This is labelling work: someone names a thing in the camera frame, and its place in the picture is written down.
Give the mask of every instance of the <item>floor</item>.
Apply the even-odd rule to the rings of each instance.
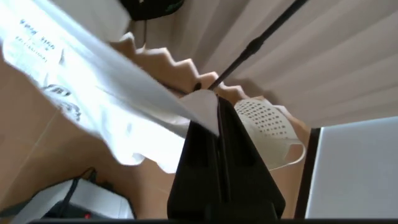
[[[174,175],[149,160],[118,164],[104,143],[67,121],[25,75],[0,61],[0,209],[94,166],[99,180],[131,200],[138,218],[167,218]],[[272,172],[287,201],[285,218],[294,214],[302,166]]]

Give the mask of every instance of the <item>white cloth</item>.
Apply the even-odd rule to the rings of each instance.
[[[173,173],[190,121],[219,134],[212,91],[176,98],[46,0],[4,0],[0,8],[5,61],[69,120],[103,139],[121,164],[147,157]]]

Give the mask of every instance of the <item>white basket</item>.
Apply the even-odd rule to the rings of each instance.
[[[235,104],[246,131],[268,169],[300,162],[305,157],[305,146],[298,139],[289,120],[267,100],[247,99]],[[285,162],[290,146],[303,147],[302,155],[293,162]]]

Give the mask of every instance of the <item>cable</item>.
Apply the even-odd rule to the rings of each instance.
[[[77,188],[77,184],[79,183],[79,180],[88,172],[91,170],[90,177],[93,177],[93,174],[96,174],[96,170],[94,167],[90,167],[87,170],[85,170],[82,174],[80,174],[78,177],[73,178],[72,184],[69,188],[68,193],[62,200],[62,204],[57,212],[56,217],[61,218],[62,214],[65,212],[65,210],[68,208],[69,201],[72,198],[73,193],[75,192]]]
[[[259,37],[250,41],[248,46],[243,50],[241,55],[218,77],[208,88],[213,90],[216,88],[225,78],[227,78],[238,66],[240,66],[250,56],[255,54],[263,45],[263,43],[283,25],[291,16],[293,16],[308,0],[296,0],[290,5],[284,13],[282,13],[278,19],[271,24]]]

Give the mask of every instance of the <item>beige curtain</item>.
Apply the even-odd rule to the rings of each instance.
[[[147,46],[219,74],[293,0],[186,0],[149,20]],[[138,44],[143,22],[133,24]],[[226,81],[310,126],[398,115],[398,1],[309,0]]]

